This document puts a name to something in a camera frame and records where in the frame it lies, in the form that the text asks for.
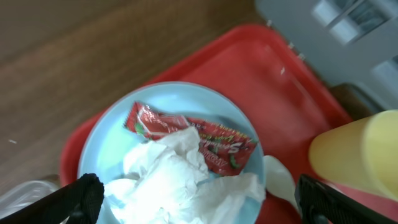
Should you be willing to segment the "white napkin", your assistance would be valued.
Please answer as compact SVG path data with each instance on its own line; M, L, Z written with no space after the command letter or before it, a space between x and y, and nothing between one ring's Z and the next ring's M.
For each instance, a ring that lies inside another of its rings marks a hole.
M139 144L104 195L120 223L233 223L247 198L265 199L256 174L210 179L191 127Z

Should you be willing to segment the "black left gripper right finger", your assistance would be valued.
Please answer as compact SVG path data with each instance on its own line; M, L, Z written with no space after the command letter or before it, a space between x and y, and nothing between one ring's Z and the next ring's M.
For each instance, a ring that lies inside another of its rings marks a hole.
M295 199L303 224L397 224L305 174L298 180Z

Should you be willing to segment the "red snack wrapper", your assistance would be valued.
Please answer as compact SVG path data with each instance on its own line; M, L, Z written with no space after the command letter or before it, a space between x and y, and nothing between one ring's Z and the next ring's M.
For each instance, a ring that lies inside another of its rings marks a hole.
M193 126L200 137L199 151L208 168L222 176L240 174L257 147L257 141L235 129L205 119L166 114L135 102L124 123L131 132L158 140Z

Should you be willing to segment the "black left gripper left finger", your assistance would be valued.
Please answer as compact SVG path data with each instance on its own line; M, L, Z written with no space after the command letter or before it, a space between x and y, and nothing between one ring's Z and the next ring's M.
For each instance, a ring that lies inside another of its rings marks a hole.
M96 224L104 200L104 184L96 174L78 180L1 219L1 224Z

